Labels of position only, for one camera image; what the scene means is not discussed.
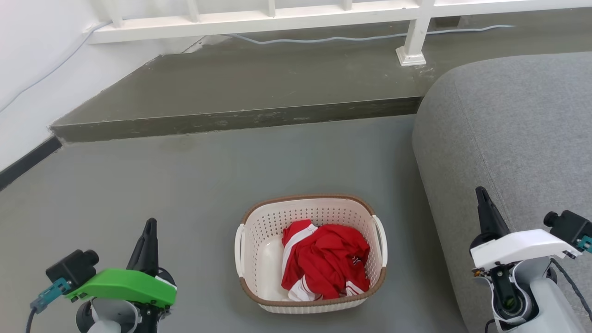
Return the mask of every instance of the cable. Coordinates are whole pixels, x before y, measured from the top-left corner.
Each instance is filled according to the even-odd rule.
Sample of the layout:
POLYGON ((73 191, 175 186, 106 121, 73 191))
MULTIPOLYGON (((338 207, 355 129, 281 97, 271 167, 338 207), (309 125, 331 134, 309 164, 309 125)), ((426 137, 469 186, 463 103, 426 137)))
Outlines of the cable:
POLYGON ((495 323, 495 319, 490 319, 487 323, 485 323, 485 333, 489 332, 489 325, 495 323))
POLYGON ((590 321, 592 321, 592 311, 590 310, 590 307, 588 306, 588 303, 584 299, 584 296, 582 295, 582 293, 580 292, 580 290, 578 289, 578 287, 575 285, 575 282, 567 274, 567 272, 565 271, 565 269, 563 269, 563 267, 561 267, 561 265, 559 265, 559 263, 557 262, 557 260, 555 260, 555 258, 551 257, 551 262, 555 264, 555 266, 557 267, 557 269, 561 273, 563 273, 563 275, 565 276, 565 279, 567 280, 567 282, 569 284, 571 284, 571 287, 574 289, 575 294, 580 299, 580 302, 582 303, 582 306, 584 306, 584 310, 586 310, 586 312, 588 312, 588 317, 590 318, 590 321))
MULTIPOLYGON (((512 28, 515 25, 492 25, 491 27, 486 28, 471 28, 471 29, 450 29, 450 30, 440 30, 440 31, 429 31, 428 35, 438 35, 438 34, 448 34, 448 33, 479 33, 482 31, 487 31, 490 29, 495 28, 512 28)), ((386 36, 375 36, 375 37, 365 37, 365 38, 351 38, 351 37, 330 37, 330 38, 323 38, 323 39, 311 39, 311 40, 301 40, 301 39, 274 39, 274 40, 267 40, 267 41, 258 41, 254 39, 250 39, 245 36, 237 35, 237 34, 228 34, 226 36, 242 39, 249 41, 251 43, 255 43, 257 45, 267 45, 267 44, 274 44, 274 43, 301 43, 301 44, 310 44, 310 43, 323 43, 325 41, 332 41, 332 40, 348 40, 348 41, 367 41, 367 40, 377 40, 377 39, 387 39, 387 38, 394 38, 394 37, 403 37, 407 34, 394 34, 394 35, 386 35, 386 36)))
POLYGON ((8 99, 8 102, 5 103, 4 105, 2 105, 0 107, 0 113, 2 113, 7 107, 10 106, 10 104, 12 104, 12 102, 14 102, 23 92, 26 92, 27 90, 31 89, 34 85, 36 85, 37 83, 43 81, 46 77, 50 76, 53 72, 55 72, 58 68, 62 67, 62 65, 64 63, 66 63, 68 60, 70 60, 70 58, 76 54, 76 52, 78 52, 78 50, 80 50, 80 48, 84 45, 84 43, 86 43, 86 41, 88 40, 88 37, 91 36, 91 34, 93 32, 95 32, 95 30, 99 29, 99 28, 103 28, 104 26, 106 26, 107 24, 110 24, 111 21, 109 22, 103 22, 100 23, 98 25, 96 25, 95 27, 91 28, 88 33, 86 34, 86 36, 84 37, 84 39, 82 40, 82 42, 78 45, 78 47, 74 50, 74 52, 70 53, 69 56, 67 56, 64 60, 62 60, 57 66, 55 66, 54 68, 52 68, 51 70, 49 70, 45 75, 43 75, 40 79, 38 79, 37 81, 35 81, 34 83, 30 84, 28 87, 24 88, 23 90, 21 90, 19 93, 15 94, 12 98, 8 99))
POLYGON ((31 313, 29 314, 29 319, 27 319, 27 326, 25 327, 25 333, 31 333, 31 324, 33 323, 33 316, 35 315, 35 312, 37 311, 37 308, 33 307, 31 309, 31 313))

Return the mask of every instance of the gray fabric cushion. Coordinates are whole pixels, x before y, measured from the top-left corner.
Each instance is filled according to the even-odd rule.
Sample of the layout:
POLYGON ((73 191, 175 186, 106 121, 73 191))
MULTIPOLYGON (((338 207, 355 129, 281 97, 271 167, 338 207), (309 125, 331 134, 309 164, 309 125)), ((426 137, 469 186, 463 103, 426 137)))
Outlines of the gray fabric cushion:
MULTIPOLYGON (((493 315, 489 290, 471 274, 469 244, 480 232, 475 187, 487 188, 511 231, 545 229, 551 210, 592 219, 592 53, 508 57, 448 72, 419 108, 413 148, 462 316, 469 332, 483 332, 493 315)), ((560 263, 592 302, 592 254, 560 263)), ((562 277, 559 285, 592 332, 562 277)))

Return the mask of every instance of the laundry basket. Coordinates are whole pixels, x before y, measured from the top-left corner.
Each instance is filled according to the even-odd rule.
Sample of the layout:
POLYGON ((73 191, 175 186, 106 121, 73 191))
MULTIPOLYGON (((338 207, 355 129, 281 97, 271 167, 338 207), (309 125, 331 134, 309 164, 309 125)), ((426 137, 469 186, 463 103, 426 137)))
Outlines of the laundry basket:
POLYGON ((382 223, 361 199, 341 195, 294 196, 264 201, 251 208, 234 240, 236 272, 244 292, 262 308, 275 313, 319 313, 362 304, 382 285, 387 269, 387 239, 382 223), (281 287, 283 230, 294 221, 310 219, 313 224, 338 224, 360 231, 370 255, 366 274, 370 289, 338 299, 294 302, 281 287))

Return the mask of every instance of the white wall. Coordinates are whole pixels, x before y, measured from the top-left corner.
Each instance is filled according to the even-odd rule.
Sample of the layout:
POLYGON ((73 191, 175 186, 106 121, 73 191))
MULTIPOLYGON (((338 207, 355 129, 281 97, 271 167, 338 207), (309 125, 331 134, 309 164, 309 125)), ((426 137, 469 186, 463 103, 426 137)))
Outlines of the white wall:
MULTIPOLYGON (((180 11, 184 1, 122 3, 125 15, 158 16, 180 11)), ((67 55, 84 29, 107 20, 99 0, 2 0, 0 8, 0 105, 67 55)), ((47 140, 47 126, 59 117, 154 57, 182 52, 198 39, 84 45, 0 113, 0 171, 47 140)))

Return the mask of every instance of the black baseboard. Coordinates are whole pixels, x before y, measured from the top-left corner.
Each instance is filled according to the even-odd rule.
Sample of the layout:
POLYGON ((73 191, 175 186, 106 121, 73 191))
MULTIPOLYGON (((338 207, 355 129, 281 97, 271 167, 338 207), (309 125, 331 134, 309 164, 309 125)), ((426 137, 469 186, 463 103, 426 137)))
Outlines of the black baseboard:
POLYGON ((44 158, 60 149, 62 144, 55 136, 42 143, 39 147, 33 149, 25 157, 21 158, 5 170, 0 172, 0 191, 9 186, 25 172, 41 162, 44 158))

